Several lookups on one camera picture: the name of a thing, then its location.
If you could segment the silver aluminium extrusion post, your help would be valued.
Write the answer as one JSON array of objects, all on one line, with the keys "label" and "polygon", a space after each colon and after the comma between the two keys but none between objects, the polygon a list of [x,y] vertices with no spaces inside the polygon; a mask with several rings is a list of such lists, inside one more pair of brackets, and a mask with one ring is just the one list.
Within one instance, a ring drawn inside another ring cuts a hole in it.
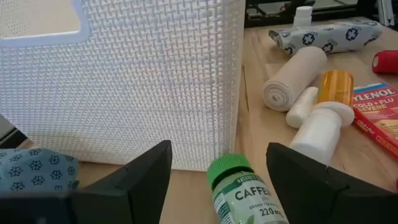
[{"label": "silver aluminium extrusion post", "polygon": [[377,0],[379,22],[384,26],[395,26],[392,0]]}]

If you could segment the black metal frame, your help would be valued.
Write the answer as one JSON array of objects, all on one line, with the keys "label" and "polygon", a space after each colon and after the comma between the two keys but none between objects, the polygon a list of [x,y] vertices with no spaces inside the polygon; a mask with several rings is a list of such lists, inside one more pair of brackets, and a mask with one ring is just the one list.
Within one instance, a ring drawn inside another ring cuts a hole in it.
[{"label": "black metal frame", "polygon": [[[245,28],[275,26],[293,23],[296,8],[299,6],[314,6],[316,0],[246,0]],[[284,9],[275,13],[266,13],[260,5],[284,2]],[[377,13],[377,0],[357,0],[354,5],[327,6],[314,9],[312,21],[347,19],[350,17],[372,18]]]}]

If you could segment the red Tylenol medicine box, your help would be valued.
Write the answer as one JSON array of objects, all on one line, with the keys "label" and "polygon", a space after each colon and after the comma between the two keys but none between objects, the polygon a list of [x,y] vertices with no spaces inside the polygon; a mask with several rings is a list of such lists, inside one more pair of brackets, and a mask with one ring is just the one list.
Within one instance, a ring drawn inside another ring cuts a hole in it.
[{"label": "red Tylenol medicine box", "polygon": [[375,83],[353,90],[353,124],[398,160],[398,89]]}]

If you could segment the orange pill bottle white cap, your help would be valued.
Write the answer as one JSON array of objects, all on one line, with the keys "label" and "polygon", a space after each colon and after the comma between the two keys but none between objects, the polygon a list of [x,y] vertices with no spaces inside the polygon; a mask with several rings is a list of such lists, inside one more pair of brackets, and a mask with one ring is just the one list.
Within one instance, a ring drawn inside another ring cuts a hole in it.
[{"label": "orange pill bottle white cap", "polygon": [[314,109],[321,108],[337,113],[342,127],[353,122],[353,76],[350,72],[329,70],[323,74]]}]

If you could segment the white pack blue cross print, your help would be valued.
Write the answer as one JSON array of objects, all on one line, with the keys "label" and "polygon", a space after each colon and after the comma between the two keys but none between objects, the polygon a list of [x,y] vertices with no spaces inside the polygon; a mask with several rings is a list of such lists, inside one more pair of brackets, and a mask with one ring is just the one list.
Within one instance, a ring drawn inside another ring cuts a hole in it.
[{"label": "white pack blue cross print", "polygon": [[304,47],[318,47],[326,54],[361,50],[381,34],[380,23],[361,20],[269,31],[269,37],[290,56]]}]

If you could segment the green-capped caffeine pill bottle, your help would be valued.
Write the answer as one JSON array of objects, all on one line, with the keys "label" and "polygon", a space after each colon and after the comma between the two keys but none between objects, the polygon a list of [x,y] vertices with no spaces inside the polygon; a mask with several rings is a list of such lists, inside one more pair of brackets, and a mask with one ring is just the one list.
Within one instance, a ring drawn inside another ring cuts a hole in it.
[{"label": "green-capped caffeine pill bottle", "polygon": [[245,156],[219,157],[211,163],[206,176],[219,224],[288,224]]}]

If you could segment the blue flower-print soft pack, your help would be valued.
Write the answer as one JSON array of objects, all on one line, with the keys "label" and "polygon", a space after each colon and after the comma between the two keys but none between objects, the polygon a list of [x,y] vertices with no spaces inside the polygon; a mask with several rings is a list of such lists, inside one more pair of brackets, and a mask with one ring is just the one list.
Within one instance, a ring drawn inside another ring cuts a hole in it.
[{"label": "blue flower-print soft pack", "polygon": [[50,149],[0,149],[0,191],[78,187],[78,160]]}]

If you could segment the beige elastic bandage roll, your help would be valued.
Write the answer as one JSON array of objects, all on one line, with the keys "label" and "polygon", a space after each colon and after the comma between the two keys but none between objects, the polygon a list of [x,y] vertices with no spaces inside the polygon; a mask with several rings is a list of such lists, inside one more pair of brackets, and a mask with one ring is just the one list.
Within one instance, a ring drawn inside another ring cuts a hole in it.
[{"label": "beige elastic bandage roll", "polygon": [[327,56],[318,47],[304,47],[290,58],[263,85],[265,105],[275,111],[288,111],[309,84],[327,65]]}]

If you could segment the plain white plastic bottle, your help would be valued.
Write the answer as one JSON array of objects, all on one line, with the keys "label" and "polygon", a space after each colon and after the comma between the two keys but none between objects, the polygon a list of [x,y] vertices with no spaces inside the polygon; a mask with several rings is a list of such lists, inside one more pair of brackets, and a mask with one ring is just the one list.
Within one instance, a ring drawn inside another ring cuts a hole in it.
[{"label": "plain white plastic bottle", "polygon": [[333,110],[313,110],[305,119],[289,147],[326,166],[330,165],[340,138],[342,118]]}]

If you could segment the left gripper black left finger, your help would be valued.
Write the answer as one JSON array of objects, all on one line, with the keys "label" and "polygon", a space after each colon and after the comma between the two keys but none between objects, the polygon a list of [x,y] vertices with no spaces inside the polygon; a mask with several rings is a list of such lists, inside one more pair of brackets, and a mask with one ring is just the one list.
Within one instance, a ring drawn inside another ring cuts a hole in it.
[{"label": "left gripper black left finger", "polygon": [[0,191],[0,224],[159,224],[171,165],[164,140],[83,188]]}]

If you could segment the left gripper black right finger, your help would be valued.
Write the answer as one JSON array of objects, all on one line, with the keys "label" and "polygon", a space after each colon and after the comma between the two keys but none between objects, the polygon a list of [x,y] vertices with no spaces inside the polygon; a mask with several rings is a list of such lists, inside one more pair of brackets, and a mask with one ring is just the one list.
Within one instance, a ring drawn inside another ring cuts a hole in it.
[{"label": "left gripper black right finger", "polygon": [[398,224],[398,193],[276,142],[269,143],[266,161],[290,224]]}]

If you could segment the white woven plastic basket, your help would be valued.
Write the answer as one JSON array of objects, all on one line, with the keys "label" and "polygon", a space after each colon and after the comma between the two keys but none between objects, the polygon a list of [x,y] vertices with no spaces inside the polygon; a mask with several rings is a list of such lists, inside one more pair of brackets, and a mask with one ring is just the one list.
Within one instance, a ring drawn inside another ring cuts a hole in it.
[{"label": "white woven plastic basket", "polygon": [[245,0],[0,0],[0,115],[40,147],[173,168],[233,152]]}]

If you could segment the small white capped bottle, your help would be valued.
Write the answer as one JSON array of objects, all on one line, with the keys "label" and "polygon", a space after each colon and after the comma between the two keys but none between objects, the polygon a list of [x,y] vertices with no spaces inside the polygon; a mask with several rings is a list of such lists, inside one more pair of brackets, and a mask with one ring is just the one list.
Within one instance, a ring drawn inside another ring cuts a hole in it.
[{"label": "small white capped bottle", "polygon": [[294,27],[311,26],[312,23],[312,6],[300,6],[296,8],[294,17]]}]

